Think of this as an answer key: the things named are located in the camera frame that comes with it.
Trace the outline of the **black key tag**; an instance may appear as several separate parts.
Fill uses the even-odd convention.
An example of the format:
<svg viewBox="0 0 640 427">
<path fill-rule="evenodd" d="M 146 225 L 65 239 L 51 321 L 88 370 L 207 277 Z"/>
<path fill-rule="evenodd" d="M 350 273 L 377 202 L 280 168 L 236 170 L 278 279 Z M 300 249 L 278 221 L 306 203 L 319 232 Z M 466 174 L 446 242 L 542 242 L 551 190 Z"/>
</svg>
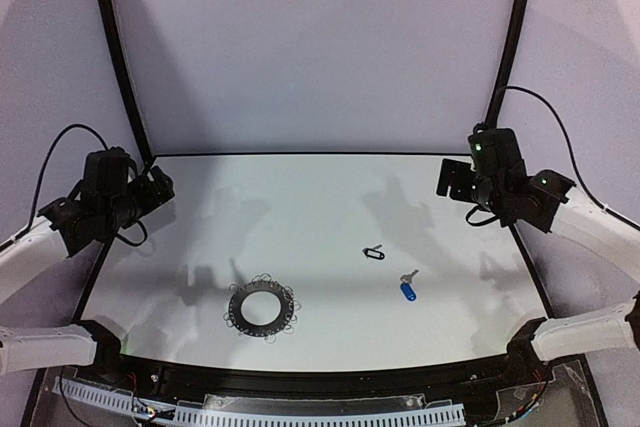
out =
<svg viewBox="0 0 640 427">
<path fill-rule="evenodd" d="M 382 245 L 376 245 L 374 247 L 366 247 L 362 250 L 365 258 L 383 261 L 386 258 L 386 254 L 382 250 Z"/>
</svg>

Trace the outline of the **blue key tag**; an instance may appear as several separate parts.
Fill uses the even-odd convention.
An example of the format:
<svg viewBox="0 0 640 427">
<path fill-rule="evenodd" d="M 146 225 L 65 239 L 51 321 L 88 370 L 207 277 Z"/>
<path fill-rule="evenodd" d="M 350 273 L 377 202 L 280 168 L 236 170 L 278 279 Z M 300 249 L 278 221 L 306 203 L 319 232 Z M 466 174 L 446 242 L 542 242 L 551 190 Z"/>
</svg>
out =
<svg viewBox="0 0 640 427">
<path fill-rule="evenodd" d="M 403 293 L 405 299 L 409 302 L 417 300 L 417 294 L 412 287 L 414 277 L 419 273 L 418 269 L 414 269 L 410 273 L 403 274 L 400 277 L 400 290 Z"/>
</svg>

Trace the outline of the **perforated metal key ring disc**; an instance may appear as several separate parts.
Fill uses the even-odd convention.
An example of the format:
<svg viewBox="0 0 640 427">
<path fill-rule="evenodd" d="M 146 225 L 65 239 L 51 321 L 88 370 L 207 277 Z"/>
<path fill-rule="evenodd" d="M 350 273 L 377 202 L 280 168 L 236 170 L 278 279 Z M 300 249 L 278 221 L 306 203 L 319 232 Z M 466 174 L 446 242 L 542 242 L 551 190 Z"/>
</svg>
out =
<svg viewBox="0 0 640 427">
<path fill-rule="evenodd" d="M 292 287 L 262 273 L 242 285 L 229 285 L 222 319 L 243 338 L 273 344 L 279 334 L 294 333 L 301 307 Z"/>
</svg>

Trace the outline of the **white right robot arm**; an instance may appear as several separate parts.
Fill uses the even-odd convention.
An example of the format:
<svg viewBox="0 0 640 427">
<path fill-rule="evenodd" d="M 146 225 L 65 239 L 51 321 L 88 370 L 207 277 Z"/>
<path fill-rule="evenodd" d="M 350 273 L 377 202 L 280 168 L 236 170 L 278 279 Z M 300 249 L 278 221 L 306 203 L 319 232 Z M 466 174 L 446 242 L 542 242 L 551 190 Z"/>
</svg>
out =
<svg viewBox="0 0 640 427">
<path fill-rule="evenodd" d="M 592 199 L 586 188 L 556 171 L 527 171 L 510 128 L 476 131 L 467 162 L 442 161 L 436 193 L 468 203 L 503 227 L 523 222 L 574 244 L 639 279 L 639 230 Z M 510 356 L 536 363 L 604 350 L 639 347 L 639 298 L 563 318 L 527 321 L 507 345 Z"/>
</svg>

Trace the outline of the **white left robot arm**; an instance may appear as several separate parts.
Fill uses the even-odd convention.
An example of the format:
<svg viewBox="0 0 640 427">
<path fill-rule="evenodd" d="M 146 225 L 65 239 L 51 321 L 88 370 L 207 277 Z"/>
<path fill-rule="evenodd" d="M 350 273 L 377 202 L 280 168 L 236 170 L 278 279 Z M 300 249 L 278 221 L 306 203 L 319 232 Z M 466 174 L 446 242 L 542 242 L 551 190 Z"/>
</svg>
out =
<svg viewBox="0 0 640 427">
<path fill-rule="evenodd" d="M 90 244 L 112 241 L 174 196 L 173 180 L 160 167 L 136 173 L 134 161 L 120 147 L 88 154 L 83 177 L 71 194 L 37 210 L 22 231 L 2 244 L 2 300 Z M 94 320 L 62 327 L 3 327 L 1 372 L 67 365 L 109 371 L 119 364 L 120 349 L 119 338 Z"/>
</svg>

